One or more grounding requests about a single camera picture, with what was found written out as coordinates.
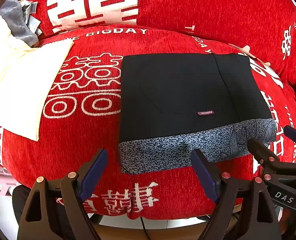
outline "red cushion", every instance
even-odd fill
[[[35,17],[45,36],[79,26],[120,23],[188,32],[239,47],[249,45],[254,56],[272,64],[283,82],[296,86],[296,7],[291,0],[33,1],[38,1]]]
[[[139,175],[120,172],[117,152],[120,68],[126,55],[206,53],[205,49],[227,54],[238,50],[217,41],[141,29],[128,25],[91,27],[43,40],[41,45],[69,37],[75,44],[46,100],[39,141],[3,130],[2,163],[17,181],[32,187],[38,176],[58,179],[78,170],[103,147],[108,151],[108,166],[95,195],[86,202],[87,212],[121,215],[128,211],[132,219],[139,216],[178,219],[209,214],[214,205],[204,195],[192,167]],[[271,149],[282,161],[296,161],[293,141],[281,132],[281,127],[290,122],[296,128],[295,100],[284,95],[285,88],[293,90],[278,78],[273,79],[269,74],[272,70],[261,63],[252,61],[251,66],[278,123],[278,142]],[[243,179],[251,179],[256,171],[251,155],[218,163],[218,167]]]

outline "folded black garment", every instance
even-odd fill
[[[126,56],[121,101],[124,173],[189,166],[195,148],[218,162],[249,154],[252,137],[266,145],[276,140],[275,121],[246,56]]]

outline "gray garment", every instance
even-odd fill
[[[22,6],[18,0],[6,0],[0,8],[0,15],[14,37],[23,40],[31,47],[39,43],[38,36],[28,29],[23,20]]]
[[[276,140],[273,119],[252,119],[190,134],[126,141],[118,145],[121,172],[141,174],[191,165],[190,152],[199,148],[208,161],[220,162],[249,154],[248,139],[266,146]]]

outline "yellow fabric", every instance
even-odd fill
[[[0,126],[38,141],[46,97],[73,44],[65,39],[30,48],[0,16]]]

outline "patterned fabric lining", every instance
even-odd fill
[[[273,119],[251,119],[190,134],[122,142],[118,145],[121,172],[141,174],[190,166],[190,152],[199,148],[210,162],[249,154],[248,139],[268,146],[276,140]]]

